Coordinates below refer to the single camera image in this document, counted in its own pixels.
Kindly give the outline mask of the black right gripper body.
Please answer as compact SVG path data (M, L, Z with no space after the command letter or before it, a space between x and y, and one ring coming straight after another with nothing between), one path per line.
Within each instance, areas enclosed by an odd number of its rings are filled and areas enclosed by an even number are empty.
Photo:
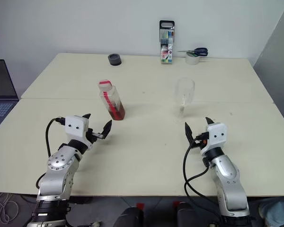
M209 132L203 132L196 136L195 144L200 149L203 149L207 145L208 139L209 139Z

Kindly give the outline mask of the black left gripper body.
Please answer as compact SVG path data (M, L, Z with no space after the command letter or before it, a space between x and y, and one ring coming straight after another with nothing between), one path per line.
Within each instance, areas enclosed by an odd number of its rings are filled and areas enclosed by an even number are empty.
M86 132L86 139L93 144L97 141L97 139L103 139L103 135L101 133L95 133L93 132L93 129L88 128Z

